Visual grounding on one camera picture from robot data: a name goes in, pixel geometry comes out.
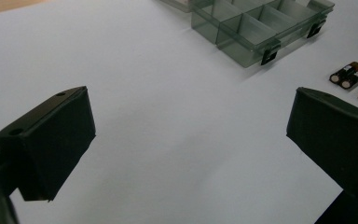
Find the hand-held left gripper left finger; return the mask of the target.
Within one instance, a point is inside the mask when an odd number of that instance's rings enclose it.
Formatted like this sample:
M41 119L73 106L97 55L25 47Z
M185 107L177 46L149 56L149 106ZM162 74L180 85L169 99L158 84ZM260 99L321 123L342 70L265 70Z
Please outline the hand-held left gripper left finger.
M61 91L0 131L0 185L52 201L96 136L85 86Z

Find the clear plastic compartment box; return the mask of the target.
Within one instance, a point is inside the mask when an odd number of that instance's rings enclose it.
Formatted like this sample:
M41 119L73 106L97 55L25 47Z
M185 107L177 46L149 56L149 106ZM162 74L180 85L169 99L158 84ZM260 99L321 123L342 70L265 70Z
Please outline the clear plastic compartment box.
M191 28L243 67L273 61L280 49L317 35L330 0L161 0L191 15Z

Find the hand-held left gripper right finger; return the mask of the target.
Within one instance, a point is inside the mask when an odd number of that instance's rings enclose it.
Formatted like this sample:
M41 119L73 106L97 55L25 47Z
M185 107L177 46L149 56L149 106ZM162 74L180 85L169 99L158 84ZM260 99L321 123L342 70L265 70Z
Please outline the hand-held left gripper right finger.
M358 107L300 87L286 135L344 191L358 197Z

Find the black and copper battery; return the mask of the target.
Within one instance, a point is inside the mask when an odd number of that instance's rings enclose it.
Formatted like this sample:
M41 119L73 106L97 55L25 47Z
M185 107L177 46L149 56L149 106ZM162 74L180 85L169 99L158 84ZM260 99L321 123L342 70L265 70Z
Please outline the black and copper battery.
M353 74L358 70L358 62L351 62L329 77L329 80L334 84L339 84L345 77Z
M355 84L358 83L358 71L356 71L355 73L348 75L341 83L340 83L340 87L348 90L350 88L352 88Z

